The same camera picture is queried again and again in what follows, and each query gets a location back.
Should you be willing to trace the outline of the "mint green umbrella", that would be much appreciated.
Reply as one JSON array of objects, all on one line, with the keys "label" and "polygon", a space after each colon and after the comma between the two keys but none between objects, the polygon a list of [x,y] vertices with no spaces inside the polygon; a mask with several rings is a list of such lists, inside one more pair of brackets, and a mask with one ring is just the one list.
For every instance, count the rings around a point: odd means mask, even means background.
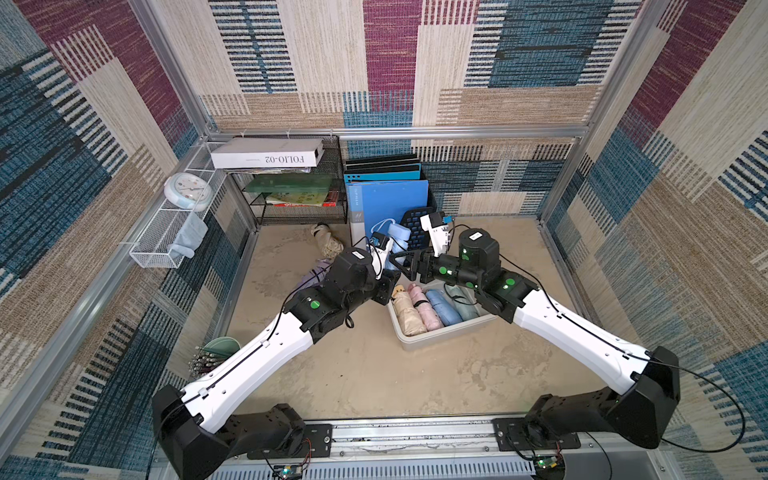
[{"label": "mint green umbrella", "polygon": [[477,302],[472,293],[457,285],[444,285],[445,293],[459,313],[463,321],[469,321],[478,317]]}]

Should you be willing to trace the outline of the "pale pink umbrella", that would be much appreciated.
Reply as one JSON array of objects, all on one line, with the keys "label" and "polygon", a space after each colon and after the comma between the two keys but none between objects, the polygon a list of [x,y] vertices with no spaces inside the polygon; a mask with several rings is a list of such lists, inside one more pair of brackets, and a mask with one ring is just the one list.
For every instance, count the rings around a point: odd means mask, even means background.
[{"label": "pale pink umbrella", "polygon": [[421,286],[411,283],[407,287],[414,308],[419,313],[423,324],[428,332],[435,331],[444,327],[437,313],[432,308],[426,294]]}]

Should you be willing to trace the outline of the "light blue umbrella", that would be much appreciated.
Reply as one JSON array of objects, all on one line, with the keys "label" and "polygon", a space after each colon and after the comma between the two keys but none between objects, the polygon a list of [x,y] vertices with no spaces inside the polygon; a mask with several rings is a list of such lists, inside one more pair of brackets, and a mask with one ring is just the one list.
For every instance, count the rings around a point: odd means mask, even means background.
[{"label": "light blue umbrella", "polygon": [[463,322],[463,318],[447,297],[438,290],[427,290],[426,297],[446,327]]}]

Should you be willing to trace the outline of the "beige umbrella wooden handle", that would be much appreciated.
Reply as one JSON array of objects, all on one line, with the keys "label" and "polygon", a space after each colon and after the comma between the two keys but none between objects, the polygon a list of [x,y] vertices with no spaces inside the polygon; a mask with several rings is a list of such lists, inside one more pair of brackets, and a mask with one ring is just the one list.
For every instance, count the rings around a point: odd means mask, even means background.
[{"label": "beige umbrella wooden handle", "polygon": [[391,303],[402,333],[407,337],[427,332],[426,326],[414,307],[410,295],[402,285],[394,287]]}]

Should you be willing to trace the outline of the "lilac umbrella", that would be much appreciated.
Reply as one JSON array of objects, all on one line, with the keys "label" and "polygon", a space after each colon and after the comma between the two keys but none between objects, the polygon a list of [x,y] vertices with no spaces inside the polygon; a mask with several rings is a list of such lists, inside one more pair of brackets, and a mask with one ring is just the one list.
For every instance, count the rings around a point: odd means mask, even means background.
[{"label": "lilac umbrella", "polygon": [[332,261],[330,259],[317,261],[310,271],[301,278],[297,285],[297,290],[301,291],[302,289],[320,284],[325,279],[331,265]]}]

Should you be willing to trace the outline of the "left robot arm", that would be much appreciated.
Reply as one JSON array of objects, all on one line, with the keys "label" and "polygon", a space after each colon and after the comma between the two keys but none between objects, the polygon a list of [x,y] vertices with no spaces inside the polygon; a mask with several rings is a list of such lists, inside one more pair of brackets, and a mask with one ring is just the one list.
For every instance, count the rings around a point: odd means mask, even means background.
[{"label": "left robot arm", "polygon": [[236,410],[272,374],[373,300],[389,302],[401,273],[381,253],[348,248],[323,280],[289,293],[275,319],[217,368],[181,389],[167,385],[152,399],[153,430],[177,476],[206,479],[234,456],[259,450],[292,455],[303,421],[287,404],[239,415]]}]

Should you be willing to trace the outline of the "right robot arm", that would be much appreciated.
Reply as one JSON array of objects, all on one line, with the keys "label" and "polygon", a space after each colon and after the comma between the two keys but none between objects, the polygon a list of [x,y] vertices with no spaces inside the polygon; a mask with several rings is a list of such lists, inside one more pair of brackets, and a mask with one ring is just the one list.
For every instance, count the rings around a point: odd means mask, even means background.
[{"label": "right robot arm", "polygon": [[679,360],[673,352],[649,351],[563,307],[532,273],[502,255],[483,229],[463,231],[457,255],[431,246],[389,258],[411,280],[468,288],[484,310],[547,340],[604,382],[592,392],[540,396],[521,426],[530,446],[592,432],[614,433],[646,449],[660,445],[680,401]]}]

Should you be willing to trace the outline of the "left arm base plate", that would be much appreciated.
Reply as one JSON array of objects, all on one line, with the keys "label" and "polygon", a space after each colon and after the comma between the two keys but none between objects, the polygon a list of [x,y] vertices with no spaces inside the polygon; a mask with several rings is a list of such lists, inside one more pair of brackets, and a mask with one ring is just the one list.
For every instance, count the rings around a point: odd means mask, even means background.
[{"label": "left arm base plate", "polygon": [[250,460],[326,458],[331,454],[332,440],[333,425],[331,423],[307,424],[291,429],[287,437],[281,439],[279,443],[258,447],[255,451],[248,452],[246,456]]}]

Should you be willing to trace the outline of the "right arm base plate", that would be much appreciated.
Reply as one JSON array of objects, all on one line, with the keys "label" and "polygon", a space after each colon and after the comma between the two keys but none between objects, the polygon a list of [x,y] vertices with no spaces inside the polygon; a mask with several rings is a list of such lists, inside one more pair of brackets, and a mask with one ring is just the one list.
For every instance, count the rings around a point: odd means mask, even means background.
[{"label": "right arm base plate", "polygon": [[555,435],[542,427],[528,425],[523,417],[497,417],[491,424],[500,451],[575,450],[581,447],[576,433]]}]

